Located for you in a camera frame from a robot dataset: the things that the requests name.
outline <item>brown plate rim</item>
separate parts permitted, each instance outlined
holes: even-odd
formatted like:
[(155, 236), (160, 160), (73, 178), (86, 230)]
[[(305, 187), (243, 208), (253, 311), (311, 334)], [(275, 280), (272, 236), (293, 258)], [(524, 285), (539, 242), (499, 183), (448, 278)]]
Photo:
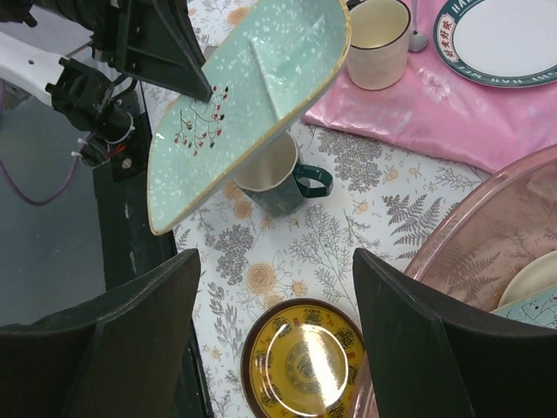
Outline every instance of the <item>brown plate rim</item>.
[(261, 315), (253, 324), (252, 329), (250, 329), (247, 337), (245, 338), (244, 347), (242, 348), (242, 355), (240, 360), (240, 381), (242, 383), (242, 390), (244, 392), (245, 400), (250, 407), (250, 410), (255, 414), (256, 418), (269, 418), (269, 415), (265, 413), (265, 411), (259, 406), (256, 398), (255, 393), (253, 391), (252, 385), (250, 384), (250, 362), (249, 357), (252, 351), (253, 343), (257, 338), (259, 331), (263, 328), (263, 326), (279, 312), (282, 312), (288, 308), (301, 306), (301, 305), (310, 305), (315, 307), (320, 307), (322, 309), (328, 309), (329, 311), (333, 312), (334, 314), (338, 315), (344, 322), (352, 327), (352, 330), (355, 332), (358, 340), (363, 347), (364, 357), (366, 356), (366, 346), (364, 345), (364, 337), (359, 328), (356, 326), (356, 323), (350, 319), (350, 317), (342, 312), (340, 309), (331, 305), (328, 302), (324, 302), (322, 300), (312, 299), (312, 298), (298, 298), (292, 300), (285, 300), (283, 302), (278, 303), (271, 309), (267, 310), (263, 315)]

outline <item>pink napkin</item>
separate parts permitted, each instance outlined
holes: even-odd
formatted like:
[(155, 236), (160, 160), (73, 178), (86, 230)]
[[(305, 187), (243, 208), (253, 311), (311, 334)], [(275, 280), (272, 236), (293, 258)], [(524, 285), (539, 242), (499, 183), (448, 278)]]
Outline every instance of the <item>pink napkin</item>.
[(432, 34), (445, 2), (419, 2), (419, 29), (430, 37), (430, 44), (410, 53), (397, 84), (364, 91), (352, 83), (345, 68), (302, 120), (489, 172), (557, 143), (557, 83), (516, 90), (487, 87), (443, 64)]

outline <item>table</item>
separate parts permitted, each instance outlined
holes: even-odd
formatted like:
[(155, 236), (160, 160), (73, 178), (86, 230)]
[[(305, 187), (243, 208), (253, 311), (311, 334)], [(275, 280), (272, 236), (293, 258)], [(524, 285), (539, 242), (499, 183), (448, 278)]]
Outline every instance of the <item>table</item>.
[[(188, 0), (202, 49), (219, 45), (253, 0)], [(144, 85), (151, 126), (177, 96)], [(488, 177), (428, 158), (296, 123), (305, 162), (335, 176), (332, 195), (273, 219), (233, 183), (174, 229), (178, 250), (197, 247), (202, 276), (193, 319), (217, 418), (253, 417), (239, 365), (255, 320), (282, 300), (331, 302), (357, 324), (352, 253), (364, 247), (404, 269), (441, 220)]]

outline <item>dark gray floor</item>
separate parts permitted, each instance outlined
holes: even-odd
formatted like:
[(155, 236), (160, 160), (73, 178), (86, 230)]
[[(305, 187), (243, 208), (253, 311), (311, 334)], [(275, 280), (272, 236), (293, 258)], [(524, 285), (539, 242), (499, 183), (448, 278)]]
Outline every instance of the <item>dark gray floor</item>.
[[(31, 98), (0, 117), (0, 158), (33, 199), (64, 181), (76, 131)], [(104, 292), (92, 171), (79, 163), (70, 187), (44, 207), (19, 200), (0, 177), (0, 326), (31, 323)]]

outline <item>green mug handle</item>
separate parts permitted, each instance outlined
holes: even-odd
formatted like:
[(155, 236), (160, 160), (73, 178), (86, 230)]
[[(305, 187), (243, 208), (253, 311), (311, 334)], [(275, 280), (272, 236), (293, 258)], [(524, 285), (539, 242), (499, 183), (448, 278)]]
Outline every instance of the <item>green mug handle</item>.
[[(323, 168), (314, 165), (296, 164), (293, 171), (294, 179), (302, 196), (306, 199), (324, 198), (332, 192), (332, 175)], [(308, 187), (300, 183), (300, 179), (310, 179), (321, 183), (322, 187)]]

